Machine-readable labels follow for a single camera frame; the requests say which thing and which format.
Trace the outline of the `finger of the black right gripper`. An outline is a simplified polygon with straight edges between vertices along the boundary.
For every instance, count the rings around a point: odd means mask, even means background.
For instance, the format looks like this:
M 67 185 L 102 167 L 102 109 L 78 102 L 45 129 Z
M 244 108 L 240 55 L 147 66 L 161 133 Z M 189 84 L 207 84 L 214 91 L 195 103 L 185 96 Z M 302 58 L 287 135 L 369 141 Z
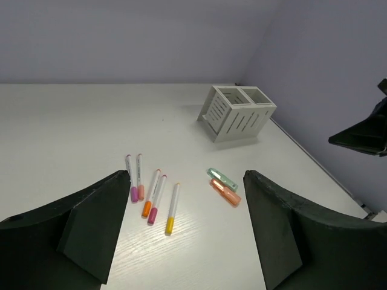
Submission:
M 386 156 L 386 97 L 366 119 L 329 137 L 328 142 L 368 155 Z

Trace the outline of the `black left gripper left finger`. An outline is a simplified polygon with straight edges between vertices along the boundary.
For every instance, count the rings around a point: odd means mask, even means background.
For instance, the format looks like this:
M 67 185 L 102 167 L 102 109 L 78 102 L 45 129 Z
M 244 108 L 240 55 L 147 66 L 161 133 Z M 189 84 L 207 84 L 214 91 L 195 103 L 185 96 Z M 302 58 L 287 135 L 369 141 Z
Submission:
M 131 178 L 95 184 L 1 221 L 1 289 L 100 289 L 108 281 Z

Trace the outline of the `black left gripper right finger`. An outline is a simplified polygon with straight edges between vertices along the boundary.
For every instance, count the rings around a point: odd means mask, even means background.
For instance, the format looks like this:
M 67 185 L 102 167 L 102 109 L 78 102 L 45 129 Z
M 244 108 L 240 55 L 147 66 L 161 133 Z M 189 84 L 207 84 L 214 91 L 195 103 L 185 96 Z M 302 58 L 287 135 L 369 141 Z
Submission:
M 386 288 L 386 224 L 330 210 L 254 170 L 243 180 L 267 289 Z

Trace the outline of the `orange highlighter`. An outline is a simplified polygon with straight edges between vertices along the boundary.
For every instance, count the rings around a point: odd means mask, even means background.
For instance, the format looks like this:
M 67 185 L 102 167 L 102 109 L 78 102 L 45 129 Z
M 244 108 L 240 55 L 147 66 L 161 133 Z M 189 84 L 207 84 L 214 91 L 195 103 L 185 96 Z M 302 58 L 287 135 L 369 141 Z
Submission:
M 210 185 L 232 206 L 237 207 L 239 205 L 241 201 L 240 196 L 225 186 L 223 183 L 215 178 L 212 178 L 210 180 Z

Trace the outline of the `orange cap white marker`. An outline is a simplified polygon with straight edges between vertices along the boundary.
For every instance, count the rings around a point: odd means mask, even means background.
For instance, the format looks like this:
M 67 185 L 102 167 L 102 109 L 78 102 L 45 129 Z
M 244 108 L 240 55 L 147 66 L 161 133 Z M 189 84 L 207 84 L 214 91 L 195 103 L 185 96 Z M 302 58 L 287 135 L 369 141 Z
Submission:
M 151 208 L 152 208 L 153 199 L 154 199 L 155 189 L 157 187 L 157 183 L 158 183 L 158 179 L 160 177 L 160 173 L 161 173 L 161 170 L 157 169 L 154 172 L 153 176 L 152 176 L 151 183 L 150 183 L 150 186 L 148 188 L 147 195 L 146 195 L 146 200 L 145 200 L 145 204 L 144 204 L 144 207 L 143 207 L 143 211 L 141 213 L 141 216 L 143 218 L 147 218 L 149 216 L 149 214 L 150 214 L 150 211 L 151 211 Z

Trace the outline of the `magenta cap white marker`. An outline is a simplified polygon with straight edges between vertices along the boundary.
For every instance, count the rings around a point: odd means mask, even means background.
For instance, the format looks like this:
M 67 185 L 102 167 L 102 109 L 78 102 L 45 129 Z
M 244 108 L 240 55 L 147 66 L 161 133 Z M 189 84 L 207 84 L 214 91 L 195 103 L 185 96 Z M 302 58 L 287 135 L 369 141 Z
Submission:
M 158 180 L 158 184 L 157 184 L 157 187 L 155 190 L 154 202 L 152 204 L 152 208 L 151 208 L 149 216 L 148 216 L 148 224 L 149 225 L 153 225 L 155 220 L 156 220 L 158 208 L 159 208 L 160 201 L 162 199 L 164 188 L 166 185 L 166 180 L 167 180 L 166 174 L 162 175 L 160 177 L 160 179 Z

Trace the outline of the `pink cap white marker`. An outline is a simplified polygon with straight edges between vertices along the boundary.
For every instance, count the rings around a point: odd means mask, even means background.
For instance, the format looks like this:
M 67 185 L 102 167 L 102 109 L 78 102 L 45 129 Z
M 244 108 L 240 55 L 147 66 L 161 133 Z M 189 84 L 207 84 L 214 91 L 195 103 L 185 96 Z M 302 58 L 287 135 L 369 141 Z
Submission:
M 138 200 L 143 201 L 145 198 L 145 187 L 143 184 L 143 166 L 142 166 L 142 157 L 143 155 L 140 153 L 137 155 L 137 193 Z

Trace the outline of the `yellow cap white marker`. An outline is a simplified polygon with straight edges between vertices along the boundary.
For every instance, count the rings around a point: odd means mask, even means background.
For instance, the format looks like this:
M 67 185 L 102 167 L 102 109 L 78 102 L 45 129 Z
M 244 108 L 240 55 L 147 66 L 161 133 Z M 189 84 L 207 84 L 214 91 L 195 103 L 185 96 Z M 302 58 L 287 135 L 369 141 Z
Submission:
M 176 183 L 174 185 L 174 189 L 172 192 L 171 204 L 169 207 L 169 213 L 168 213 L 166 228 L 165 228 L 165 235 L 167 236 L 170 236 L 172 234 L 172 231 L 174 228 L 175 215 L 177 211 L 178 198 L 180 194 L 180 187 L 181 187 L 181 184 Z

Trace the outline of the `green highlighter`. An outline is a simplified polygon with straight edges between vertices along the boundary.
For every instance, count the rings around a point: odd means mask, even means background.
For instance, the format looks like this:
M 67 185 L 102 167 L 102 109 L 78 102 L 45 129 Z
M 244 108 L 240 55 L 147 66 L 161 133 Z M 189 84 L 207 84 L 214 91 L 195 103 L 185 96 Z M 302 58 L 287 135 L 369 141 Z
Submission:
M 211 167 L 211 168 L 207 169 L 207 175 L 211 178 L 217 179 L 219 182 L 223 183 L 225 186 L 227 186 L 233 192 L 236 192 L 238 189 L 237 183 L 232 181 L 225 174 L 221 173 L 219 170 L 217 170 L 215 168 Z

